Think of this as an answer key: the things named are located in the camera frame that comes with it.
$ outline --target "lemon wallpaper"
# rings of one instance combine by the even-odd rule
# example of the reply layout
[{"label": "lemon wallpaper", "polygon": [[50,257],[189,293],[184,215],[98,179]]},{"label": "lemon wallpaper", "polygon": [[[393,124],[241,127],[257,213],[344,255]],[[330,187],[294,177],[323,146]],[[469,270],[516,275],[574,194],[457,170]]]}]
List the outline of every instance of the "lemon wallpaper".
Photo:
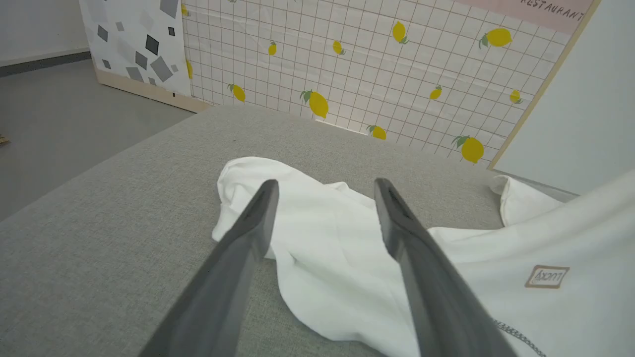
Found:
[{"label": "lemon wallpaper", "polygon": [[193,95],[488,165],[570,35],[469,1],[185,0]]}]

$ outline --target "geometric pattern panel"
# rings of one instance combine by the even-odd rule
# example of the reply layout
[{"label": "geometric pattern panel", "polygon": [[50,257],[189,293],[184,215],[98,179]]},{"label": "geometric pattern panel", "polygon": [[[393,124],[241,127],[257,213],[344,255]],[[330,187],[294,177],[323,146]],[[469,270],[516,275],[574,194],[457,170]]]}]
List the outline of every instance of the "geometric pattern panel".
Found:
[{"label": "geometric pattern panel", "polygon": [[[79,0],[79,5],[98,69],[192,96],[179,0]],[[177,74],[168,65],[183,71]]]}]

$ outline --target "lemon print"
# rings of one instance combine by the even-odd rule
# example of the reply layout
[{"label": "lemon print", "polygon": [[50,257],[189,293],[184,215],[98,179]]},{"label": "lemon print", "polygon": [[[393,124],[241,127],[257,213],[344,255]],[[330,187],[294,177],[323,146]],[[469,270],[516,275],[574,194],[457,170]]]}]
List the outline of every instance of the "lemon print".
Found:
[{"label": "lemon print", "polygon": [[373,137],[386,140],[386,131],[381,129],[381,127],[377,125],[369,125],[366,129]]},{"label": "lemon print", "polygon": [[509,33],[509,30],[498,28],[495,30],[491,30],[483,35],[480,42],[478,43],[478,48],[481,48],[481,45],[487,47],[488,43],[492,46],[503,47],[506,44],[512,41],[512,34]]},{"label": "lemon print", "polygon": [[520,93],[518,93],[517,90],[514,90],[510,95],[509,95],[509,100],[512,101],[512,103],[514,104],[520,104],[523,102],[522,99],[520,99]]},{"label": "lemon print", "polygon": [[273,56],[276,54],[277,51],[277,46],[276,46],[276,42],[275,41],[271,41],[271,45],[269,46],[269,55]]},{"label": "lemon print", "polygon": [[401,44],[406,44],[410,42],[408,36],[406,36],[406,28],[403,27],[403,24],[399,21],[392,28],[392,36],[395,37],[395,40]]},{"label": "lemon print", "polygon": [[309,107],[311,107],[313,114],[326,119],[326,113],[328,113],[328,102],[324,99],[324,97],[322,97],[322,94],[312,90],[305,90],[300,94],[300,100],[302,99],[304,99],[305,103],[309,103]]},{"label": "lemon print", "polygon": [[342,48],[342,44],[340,43],[340,41],[335,41],[333,42],[333,51],[335,51],[335,53],[337,53],[338,55],[343,55],[344,53],[346,53],[346,51],[344,51],[344,49]]},{"label": "lemon print", "polygon": [[441,86],[437,85],[433,91],[430,92],[430,99],[437,100],[441,96]]},{"label": "lemon print", "polygon": [[459,146],[463,145],[463,149],[461,149],[461,154],[463,154],[463,158],[477,163],[480,158],[483,157],[483,153],[485,152],[485,148],[475,138],[470,138],[470,136],[462,137],[461,135],[457,136],[452,140],[452,143],[457,142],[457,149]]},{"label": "lemon print", "polygon": [[234,97],[244,103],[244,91],[242,88],[235,84],[228,84],[229,91],[234,93]]},{"label": "lemon print", "polygon": [[187,65],[187,76],[192,79],[192,64],[188,60],[185,60],[185,64]]}]

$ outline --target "white panel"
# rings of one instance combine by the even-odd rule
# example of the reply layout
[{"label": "white panel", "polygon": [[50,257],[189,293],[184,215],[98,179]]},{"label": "white panel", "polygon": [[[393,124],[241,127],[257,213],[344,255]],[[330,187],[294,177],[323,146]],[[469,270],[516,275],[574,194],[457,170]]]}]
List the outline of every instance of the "white panel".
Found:
[{"label": "white panel", "polygon": [[583,194],[635,168],[634,17],[600,3],[494,169]]}]

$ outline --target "white t-shirt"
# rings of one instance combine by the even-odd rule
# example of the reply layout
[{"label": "white t-shirt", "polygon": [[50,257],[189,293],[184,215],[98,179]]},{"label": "white t-shirt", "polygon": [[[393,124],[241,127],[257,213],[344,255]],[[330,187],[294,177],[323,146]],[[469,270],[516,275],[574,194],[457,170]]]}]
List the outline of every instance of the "white t-shirt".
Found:
[{"label": "white t-shirt", "polygon": [[[276,259],[291,312],[331,340],[419,356],[375,202],[345,183],[324,185],[269,159],[232,160],[218,179],[222,209],[213,238],[222,238],[267,179],[280,187],[267,257]],[[633,183],[630,172],[562,205],[497,177],[493,189],[502,194],[507,227],[429,232],[520,357],[635,356]]]}]

